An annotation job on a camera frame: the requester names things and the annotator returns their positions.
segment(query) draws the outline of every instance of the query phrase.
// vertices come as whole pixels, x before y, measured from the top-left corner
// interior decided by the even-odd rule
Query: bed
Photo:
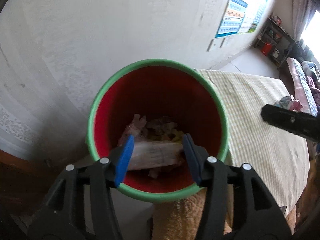
[[[215,88],[226,107],[230,127],[226,162],[238,167],[244,162],[252,164],[279,207],[286,206],[284,215],[294,220],[291,221],[293,232],[295,205],[308,178],[307,143],[301,137],[264,123],[260,117],[265,104],[289,95],[288,90],[281,80],[273,78],[197,71]],[[229,192],[226,222],[231,224],[233,197],[232,191]],[[155,205],[153,239],[194,239],[204,199],[205,190],[188,199]]]

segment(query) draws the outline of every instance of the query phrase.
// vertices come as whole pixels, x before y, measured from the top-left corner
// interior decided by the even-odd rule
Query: metal rivet
[[[109,160],[109,158],[107,158],[107,157],[103,157],[103,158],[100,159],[100,163],[101,163],[101,164],[107,164],[107,163],[109,163],[109,161],[110,161],[110,160]]]
[[[217,162],[217,158],[216,158],[216,157],[213,157],[213,156],[209,156],[209,157],[207,158],[207,161],[208,161],[209,163],[216,163],[216,162]]]
[[[245,170],[249,171],[249,170],[251,170],[252,166],[249,163],[244,163],[242,165],[242,168],[244,168]]]
[[[67,171],[73,171],[74,168],[75,167],[72,164],[69,164],[69,165],[66,166],[66,170]]]

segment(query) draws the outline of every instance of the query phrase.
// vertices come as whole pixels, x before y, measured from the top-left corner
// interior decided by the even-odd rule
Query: white wall
[[[293,36],[292,0],[276,0],[272,11],[282,20],[281,27]]]
[[[83,155],[90,105],[117,70],[146,58],[210,68],[252,44],[259,30],[206,52],[227,2],[9,0],[0,14],[0,148],[57,165]]]
[[[320,67],[319,61],[314,56],[311,58],[310,61],[316,64],[318,68]]]

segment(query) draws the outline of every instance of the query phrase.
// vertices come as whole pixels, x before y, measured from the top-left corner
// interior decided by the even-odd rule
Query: black clamp
[[[194,181],[208,188],[196,240],[290,239],[291,231],[280,208],[250,164],[227,166],[196,146],[189,134],[183,138],[183,148]],[[133,138],[129,138],[124,147],[112,150],[109,158],[91,166],[76,169],[68,165],[46,195],[29,227],[29,238],[122,240],[110,187],[122,182],[132,150]],[[86,232],[84,223],[85,184],[90,184],[95,235]],[[223,235],[228,184],[234,186],[234,220],[232,232]]]
[[[320,142],[319,115],[314,117],[311,114],[272,105],[265,105],[261,110],[261,117],[268,124],[318,143]]]

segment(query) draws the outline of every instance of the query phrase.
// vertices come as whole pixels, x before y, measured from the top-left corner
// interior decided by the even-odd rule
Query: poster
[[[268,0],[230,0],[216,38],[254,32]]]
[[[248,4],[242,0],[230,0],[216,38],[236,34],[243,21]]]

